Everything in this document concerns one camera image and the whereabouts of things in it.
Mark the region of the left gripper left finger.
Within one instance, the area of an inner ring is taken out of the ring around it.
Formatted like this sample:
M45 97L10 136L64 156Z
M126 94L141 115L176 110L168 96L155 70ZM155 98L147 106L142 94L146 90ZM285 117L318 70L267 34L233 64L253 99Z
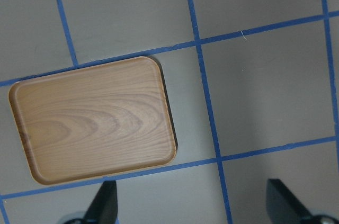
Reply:
M117 183L102 183L84 217L85 223L115 224L117 220Z

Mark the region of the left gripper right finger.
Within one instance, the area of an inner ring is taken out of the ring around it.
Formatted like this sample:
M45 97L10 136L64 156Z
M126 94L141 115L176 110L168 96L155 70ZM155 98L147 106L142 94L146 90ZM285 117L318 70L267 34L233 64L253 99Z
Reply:
M268 179L266 211L272 223L317 223L318 218L300 202L280 179Z

